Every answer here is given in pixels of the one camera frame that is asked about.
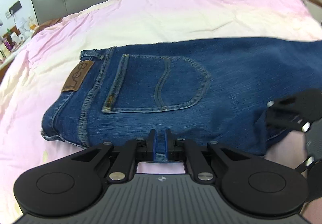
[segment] bottle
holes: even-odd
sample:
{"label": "bottle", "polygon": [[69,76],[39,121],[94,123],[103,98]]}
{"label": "bottle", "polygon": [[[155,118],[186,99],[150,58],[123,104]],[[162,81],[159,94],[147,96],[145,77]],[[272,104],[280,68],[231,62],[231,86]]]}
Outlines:
{"label": "bottle", "polygon": [[0,64],[2,64],[6,59],[4,51],[7,50],[6,46],[4,45],[4,41],[1,40],[1,38],[2,37],[0,36]]}
{"label": "bottle", "polygon": [[33,21],[33,19],[31,17],[28,17],[28,22],[29,22],[29,28],[31,30],[35,30],[35,28],[37,27],[37,25],[35,24],[35,22]]}
{"label": "bottle", "polygon": [[12,41],[11,35],[7,35],[6,38],[3,38],[3,39],[9,43],[11,48],[13,48],[14,45],[16,44],[14,41]]}
{"label": "bottle", "polygon": [[10,45],[10,43],[7,41],[7,39],[4,39],[0,36],[0,43],[3,43],[6,48],[8,49],[8,51],[12,51],[12,47]]}

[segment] lamp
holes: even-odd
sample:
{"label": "lamp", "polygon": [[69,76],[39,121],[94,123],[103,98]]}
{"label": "lamp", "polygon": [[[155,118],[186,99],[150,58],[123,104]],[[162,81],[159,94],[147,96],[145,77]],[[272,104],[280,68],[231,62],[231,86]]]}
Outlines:
{"label": "lamp", "polygon": [[21,29],[23,31],[23,33],[25,33],[26,29],[25,29],[25,23],[27,21],[25,20],[25,18],[20,18],[19,20],[16,21],[16,27],[17,29]]}

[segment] brown pillow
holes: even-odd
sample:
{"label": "brown pillow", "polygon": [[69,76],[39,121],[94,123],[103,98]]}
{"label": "brown pillow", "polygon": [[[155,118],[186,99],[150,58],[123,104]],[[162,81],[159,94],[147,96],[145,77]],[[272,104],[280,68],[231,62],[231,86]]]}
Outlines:
{"label": "brown pillow", "polygon": [[46,29],[46,28],[48,28],[50,26],[53,26],[53,25],[55,25],[57,23],[60,23],[60,22],[62,22],[62,18],[48,20],[48,21],[44,22],[43,24],[39,25],[36,28],[35,32],[31,36],[31,38],[34,37],[37,33],[41,32],[42,30],[44,30],[44,29]]}

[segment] back pocket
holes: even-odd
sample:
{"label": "back pocket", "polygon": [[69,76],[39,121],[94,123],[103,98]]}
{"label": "back pocket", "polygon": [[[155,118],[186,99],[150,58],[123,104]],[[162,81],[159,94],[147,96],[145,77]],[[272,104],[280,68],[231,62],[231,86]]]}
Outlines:
{"label": "back pocket", "polygon": [[210,73],[183,56],[124,54],[102,112],[186,109],[204,95]]}

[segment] circular pad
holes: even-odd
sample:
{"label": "circular pad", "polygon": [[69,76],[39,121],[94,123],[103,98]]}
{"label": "circular pad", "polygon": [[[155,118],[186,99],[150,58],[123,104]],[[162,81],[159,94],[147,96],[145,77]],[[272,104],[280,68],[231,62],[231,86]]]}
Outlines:
{"label": "circular pad", "polygon": [[286,185],[282,176],[272,172],[255,173],[249,177],[248,183],[252,188],[267,193],[281,191]]}
{"label": "circular pad", "polygon": [[66,173],[54,172],[42,176],[37,181],[37,187],[48,194],[60,194],[74,186],[74,178]]}

